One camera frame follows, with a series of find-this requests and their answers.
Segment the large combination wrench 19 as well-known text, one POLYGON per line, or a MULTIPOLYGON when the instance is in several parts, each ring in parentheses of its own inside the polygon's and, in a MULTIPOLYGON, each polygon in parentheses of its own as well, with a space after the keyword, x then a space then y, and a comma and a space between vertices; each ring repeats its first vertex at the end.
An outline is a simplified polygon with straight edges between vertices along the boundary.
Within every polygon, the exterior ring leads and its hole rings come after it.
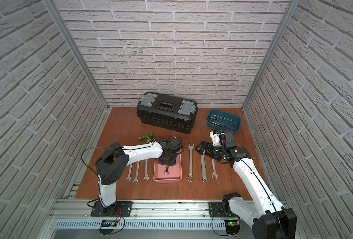
POLYGON ((212 162, 212 169, 213 169, 212 178, 218 179, 218 175, 217 175, 217 173, 216 173, 215 161, 216 161, 216 160, 214 160, 213 158, 211 159, 211 162, 212 162))

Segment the small combination wrench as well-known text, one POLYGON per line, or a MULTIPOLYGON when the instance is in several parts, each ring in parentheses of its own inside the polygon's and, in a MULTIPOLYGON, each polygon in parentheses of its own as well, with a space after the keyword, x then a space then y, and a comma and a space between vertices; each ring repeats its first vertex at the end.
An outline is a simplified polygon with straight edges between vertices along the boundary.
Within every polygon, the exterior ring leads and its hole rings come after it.
POLYGON ((149 181, 149 175, 148 175, 148 159, 145 160, 145 176, 143 178, 143 181, 148 182, 149 181))
POLYGON ((128 171, 128 176, 126 177, 127 181, 131 180, 131 171, 132 171, 132 164, 129 165, 129 171, 128 171))
POLYGON ((165 169, 165 171, 164 171, 164 175, 165 175, 165 176, 168 176, 168 175, 169 175, 169 166, 168 166, 168 165, 166 166, 166 169, 165 169))
POLYGON ((139 182, 139 179, 138 179, 138 176, 139 176, 139 169, 140 169, 140 162, 138 161, 138 162, 137 162, 137 167, 136 167, 135 178, 134 178, 134 180, 133 180, 133 183, 134 183, 134 184, 138 184, 138 182, 139 182))

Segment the pink plastic storage box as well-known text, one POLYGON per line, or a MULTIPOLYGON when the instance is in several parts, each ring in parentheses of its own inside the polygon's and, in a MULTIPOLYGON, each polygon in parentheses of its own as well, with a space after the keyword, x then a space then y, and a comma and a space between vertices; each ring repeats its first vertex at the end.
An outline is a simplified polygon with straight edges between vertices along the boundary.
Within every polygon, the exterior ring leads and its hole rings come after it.
POLYGON ((154 181, 157 183, 179 183, 182 179, 182 164, 181 164, 181 155, 176 157, 176 164, 168 168, 168 175, 164 174, 166 170, 165 165, 159 164, 155 161, 154 165, 154 181))

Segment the adjustable wrench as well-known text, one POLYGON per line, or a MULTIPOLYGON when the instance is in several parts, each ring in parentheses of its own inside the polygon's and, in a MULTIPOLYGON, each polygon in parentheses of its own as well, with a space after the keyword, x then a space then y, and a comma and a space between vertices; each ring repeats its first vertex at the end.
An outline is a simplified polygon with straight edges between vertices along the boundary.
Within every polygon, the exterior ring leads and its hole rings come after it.
POLYGON ((202 182, 207 183, 207 173, 206 173, 206 167, 205 167, 205 151, 203 151, 200 158, 201 158, 202 182))

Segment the large combination wrench 22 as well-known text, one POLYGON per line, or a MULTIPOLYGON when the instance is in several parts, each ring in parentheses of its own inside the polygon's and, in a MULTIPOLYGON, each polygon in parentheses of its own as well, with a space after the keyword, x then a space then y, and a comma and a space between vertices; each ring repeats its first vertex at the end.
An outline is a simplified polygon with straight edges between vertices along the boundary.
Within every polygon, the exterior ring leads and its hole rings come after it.
POLYGON ((189 148, 189 176, 188 176, 188 182, 193 182, 193 149, 194 149, 194 144, 188 145, 189 148))

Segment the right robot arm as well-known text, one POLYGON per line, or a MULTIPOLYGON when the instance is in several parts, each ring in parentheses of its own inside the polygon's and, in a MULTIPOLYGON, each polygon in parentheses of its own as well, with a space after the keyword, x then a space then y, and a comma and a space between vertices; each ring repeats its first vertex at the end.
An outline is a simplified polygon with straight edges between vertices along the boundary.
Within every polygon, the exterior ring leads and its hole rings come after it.
POLYGON ((246 186, 253 205, 248 204, 238 193, 224 195, 221 206, 214 209, 216 215, 237 216, 251 229, 255 239, 293 239, 295 238, 297 216, 293 209, 285 208, 271 192, 257 171, 250 153, 244 147, 233 143, 214 146, 202 141, 195 150, 202 156, 220 161, 225 160, 239 175, 246 186))

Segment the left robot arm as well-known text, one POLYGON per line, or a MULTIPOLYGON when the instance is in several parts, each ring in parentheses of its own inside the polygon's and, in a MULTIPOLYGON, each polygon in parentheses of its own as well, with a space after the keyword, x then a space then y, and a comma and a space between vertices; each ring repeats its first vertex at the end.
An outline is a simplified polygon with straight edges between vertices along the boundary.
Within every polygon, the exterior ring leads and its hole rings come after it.
POLYGON ((116 183, 127 165, 154 158, 161 165, 174 166, 182 149, 182 142, 178 138, 135 146, 113 143, 95 162, 99 178, 99 202, 104 208, 116 205, 116 183))

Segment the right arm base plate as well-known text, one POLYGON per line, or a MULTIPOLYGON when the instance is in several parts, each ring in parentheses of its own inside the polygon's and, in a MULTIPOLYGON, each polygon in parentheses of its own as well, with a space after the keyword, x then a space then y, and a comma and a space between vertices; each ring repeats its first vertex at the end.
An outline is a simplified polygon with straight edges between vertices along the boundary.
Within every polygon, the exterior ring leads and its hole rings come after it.
POLYGON ((229 207, 227 201, 210 201, 208 202, 209 215, 211 218, 218 217, 229 217, 238 218, 238 215, 234 214, 229 207))

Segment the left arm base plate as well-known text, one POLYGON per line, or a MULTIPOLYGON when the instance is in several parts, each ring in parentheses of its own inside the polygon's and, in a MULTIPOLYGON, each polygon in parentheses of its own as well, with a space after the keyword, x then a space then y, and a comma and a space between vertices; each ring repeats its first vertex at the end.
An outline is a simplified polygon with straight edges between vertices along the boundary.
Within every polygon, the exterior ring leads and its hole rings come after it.
POLYGON ((116 203, 104 207, 100 201, 96 201, 92 207, 91 217, 129 217, 132 209, 132 201, 117 201, 116 203))

